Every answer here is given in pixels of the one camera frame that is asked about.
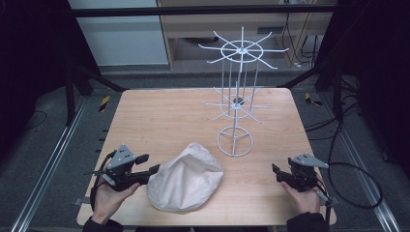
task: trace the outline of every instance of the sleeve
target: sleeve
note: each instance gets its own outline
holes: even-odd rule
[[[287,221],[287,232],[327,232],[328,226],[321,214],[309,212],[293,217]]]
[[[109,220],[106,225],[98,224],[89,218],[85,222],[82,232],[123,232],[124,227],[115,220]]]

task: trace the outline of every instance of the white fabric bag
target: white fabric bag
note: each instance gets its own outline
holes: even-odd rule
[[[191,143],[151,176],[148,198],[162,211],[191,211],[211,197],[222,176],[223,169],[217,159],[202,145]]]

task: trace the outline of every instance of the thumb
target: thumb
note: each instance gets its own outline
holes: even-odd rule
[[[126,189],[125,190],[126,197],[133,195],[140,186],[141,184],[135,183],[132,186],[130,186],[128,189]]]
[[[286,182],[280,182],[280,184],[282,185],[283,189],[285,189],[285,191],[290,193],[292,188]]]

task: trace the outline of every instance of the rotating display stand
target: rotating display stand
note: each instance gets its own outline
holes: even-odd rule
[[[218,134],[218,147],[222,152],[231,157],[241,157],[250,152],[253,147],[253,138],[246,129],[238,126],[238,120],[250,117],[257,123],[262,124],[259,120],[251,115],[255,107],[271,107],[269,105],[254,105],[253,97],[260,90],[256,87],[257,76],[259,72],[259,64],[263,63],[270,69],[277,70],[278,68],[271,66],[262,60],[264,52],[284,52],[284,50],[265,50],[260,45],[261,42],[268,39],[272,32],[257,42],[252,42],[244,39],[244,27],[242,27],[241,39],[239,41],[228,41],[225,38],[214,34],[225,44],[222,47],[210,47],[199,44],[201,48],[219,50],[221,58],[208,61],[209,64],[214,64],[222,61],[222,77],[220,90],[214,88],[220,94],[220,103],[206,103],[207,105],[215,105],[220,107],[221,114],[211,121],[217,120],[221,116],[233,119],[233,126],[222,129]],[[255,63],[256,69],[253,76],[249,76],[249,64]],[[238,76],[233,80],[233,72],[238,69]],[[228,73],[228,86],[225,87],[225,73]],[[253,78],[252,85],[247,86],[249,78]],[[247,87],[251,88],[251,93],[247,94]],[[241,150],[237,149],[238,143],[241,142]]]

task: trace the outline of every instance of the black cable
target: black cable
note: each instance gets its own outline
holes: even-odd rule
[[[286,1],[286,0],[284,1],[284,3],[285,3],[285,4],[290,4],[289,1]],[[290,41],[290,43],[292,44],[293,52],[296,52],[296,48],[295,48],[295,45],[293,44],[292,36],[290,35],[290,30],[289,30],[289,15],[290,15],[290,13],[286,13],[286,21],[285,21],[285,24],[284,24],[284,27],[283,27],[283,31],[282,31],[282,34],[281,34],[281,43],[282,43],[283,48],[285,48],[285,45],[284,45],[284,33],[287,31],[287,34],[289,35],[289,41]],[[286,53],[286,55],[287,55],[287,58],[289,59],[289,62],[292,62],[292,59],[290,58],[289,53],[288,53],[287,51],[285,51],[285,53]],[[306,63],[306,62],[301,61],[301,60],[299,59],[297,53],[295,53],[295,57],[296,57],[296,59],[299,61],[299,65]]]
[[[41,125],[43,122],[45,122],[45,119],[47,119],[47,113],[45,113],[44,111],[42,111],[42,110],[36,110],[36,111],[34,111],[34,112],[35,112],[35,113],[42,113],[42,114],[44,115],[44,117],[43,117],[43,119],[42,119],[41,122],[39,122],[38,124],[36,124],[36,125],[34,125],[34,126],[27,127],[27,128],[25,128],[25,130],[34,129],[34,128],[38,127],[39,125]]]
[[[377,180],[376,180],[374,177],[372,177],[368,172],[366,172],[364,169],[362,169],[362,168],[359,167],[359,166],[356,166],[356,165],[353,165],[353,164],[347,163],[347,162],[331,162],[333,149],[335,148],[336,138],[337,138],[338,133],[341,131],[342,125],[343,125],[342,123],[339,123],[339,124],[338,124],[337,130],[336,130],[336,132],[335,132],[335,137],[334,137],[334,139],[332,140],[331,149],[330,149],[330,151],[329,151],[329,156],[328,156],[328,164],[329,164],[329,166],[336,166],[336,165],[348,166],[348,167],[351,167],[351,168],[358,169],[359,171],[365,173],[365,174],[368,176],[368,178],[370,178],[370,180],[377,186],[377,188],[378,188],[378,190],[379,190],[379,195],[380,195],[380,197],[379,197],[379,199],[377,200],[377,202],[376,202],[375,204],[369,205],[369,206],[367,206],[367,205],[359,205],[359,204],[354,203],[353,201],[347,199],[345,196],[343,196],[343,195],[335,188],[335,184],[334,184],[333,179],[332,179],[331,168],[330,168],[330,167],[328,168],[329,183],[330,183],[332,189],[335,191],[335,193],[336,193],[341,199],[343,199],[344,201],[346,201],[347,203],[349,203],[349,204],[351,204],[351,205],[353,205],[353,206],[355,206],[355,207],[357,207],[357,208],[361,208],[361,209],[366,209],[366,210],[374,209],[374,208],[376,208],[377,206],[379,206],[379,205],[382,203],[382,201],[383,201],[383,190],[382,190],[380,184],[377,182]]]
[[[359,89],[356,88],[352,83],[350,83],[349,81],[342,79],[341,80],[341,88],[343,90],[346,90],[350,93],[354,93],[354,94],[358,94],[359,93]]]
[[[309,141],[326,140],[326,139],[331,139],[331,138],[333,138],[333,136],[322,137],[322,138],[310,138]]]
[[[313,53],[311,54],[310,66],[313,68],[316,62],[316,46],[317,46],[317,36],[314,36]]]
[[[356,107],[359,107],[359,104],[358,103],[354,103],[353,105],[351,105],[350,107],[349,107],[349,109],[350,108],[356,108]],[[349,112],[349,113],[345,113],[345,114],[343,114],[344,116],[349,116],[350,114],[352,114],[354,111],[352,111],[352,112]]]
[[[355,94],[353,94],[353,95],[347,95],[347,96],[345,96],[343,99],[341,99],[341,101],[342,102],[344,102],[346,99],[349,99],[349,98],[357,98],[357,95],[355,95]]]
[[[323,189],[323,191],[326,192],[326,195],[327,195],[327,192],[328,192],[328,191],[326,190],[325,183],[323,183],[323,181],[320,180],[319,178],[316,178],[316,179],[317,179],[317,182],[319,182],[320,185],[321,185],[321,186],[318,186],[318,188],[321,189],[321,190]]]
[[[358,104],[357,104],[357,103],[354,103],[354,104],[350,105],[349,107],[347,107],[346,109],[344,109],[344,110],[343,110],[343,115],[346,116],[346,115],[347,115],[347,114],[346,114],[347,111],[349,111],[351,108],[354,108],[354,107],[356,107],[356,106],[358,106]],[[337,118],[334,117],[334,118],[331,118],[331,119],[328,119],[328,120],[325,120],[325,121],[322,121],[322,122],[319,122],[319,123],[315,123],[315,124],[312,124],[312,125],[309,125],[309,126],[305,126],[304,128],[307,129],[307,130],[305,130],[306,132],[319,130],[319,129],[324,128],[324,127],[326,127],[327,125],[331,124],[331,123],[332,123],[333,121],[335,121],[336,119],[337,119]]]
[[[98,171],[93,171],[93,172],[89,172],[89,173],[85,173],[85,174],[84,174],[84,175],[88,175],[88,174],[90,174],[90,173],[93,173],[93,174],[95,174],[95,175],[97,176],[97,177],[96,177],[96,181],[94,182],[94,185],[93,185],[93,187],[91,188],[91,192],[90,192],[90,203],[91,203],[91,209],[93,210],[93,212],[94,212],[94,206],[95,206],[95,202],[96,202],[97,189],[98,189],[101,185],[105,184],[105,182],[102,182],[102,183],[99,184],[100,177],[101,177],[101,175],[104,173],[104,172],[103,172],[103,169],[105,168],[105,164],[106,164],[106,162],[108,161],[108,159],[112,159],[112,158],[114,157],[114,155],[115,155],[116,152],[117,152],[117,151],[114,150],[112,153],[106,155],[106,157],[105,157],[105,159],[103,160],[102,165],[100,166],[100,169],[99,169]]]
[[[308,40],[308,36],[305,36],[304,42],[302,43],[302,47],[301,47],[301,54],[303,57],[310,59],[309,61],[306,61],[306,63],[313,62],[316,59],[316,54],[318,53],[316,52],[317,38],[318,36],[314,36],[313,51],[304,51],[304,47]]]

